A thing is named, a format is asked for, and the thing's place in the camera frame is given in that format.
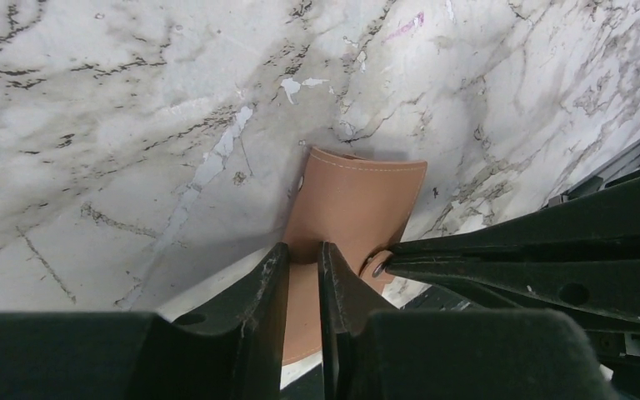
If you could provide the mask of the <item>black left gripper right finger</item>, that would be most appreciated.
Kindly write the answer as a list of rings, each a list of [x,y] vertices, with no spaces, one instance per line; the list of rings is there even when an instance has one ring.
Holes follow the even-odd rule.
[[[327,399],[615,399],[585,332],[552,310],[400,310],[330,242],[317,255]]]

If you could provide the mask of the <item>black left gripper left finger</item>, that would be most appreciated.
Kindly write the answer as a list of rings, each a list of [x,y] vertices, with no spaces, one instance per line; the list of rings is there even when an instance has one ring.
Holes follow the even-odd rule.
[[[0,399],[276,399],[289,251],[193,310],[0,312]]]

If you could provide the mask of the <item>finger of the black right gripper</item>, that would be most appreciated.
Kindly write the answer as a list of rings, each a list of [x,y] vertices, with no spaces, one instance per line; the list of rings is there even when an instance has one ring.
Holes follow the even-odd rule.
[[[517,262],[394,256],[385,269],[424,283],[476,283],[520,298],[640,324],[640,259]]]
[[[640,236],[640,170],[603,190],[491,227],[452,236],[402,242],[391,248],[392,261],[468,249],[601,241]]]

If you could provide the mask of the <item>tan leather card holder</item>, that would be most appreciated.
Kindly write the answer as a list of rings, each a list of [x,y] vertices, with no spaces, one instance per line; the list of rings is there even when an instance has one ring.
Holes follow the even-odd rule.
[[[382,293],[394,277],[377,268],[402,238],[427,169],[425,161],[372,161],[311,149],[282,238],[291,258],[284,365],[321,349],[321,243],[335,243],[351,271]]]

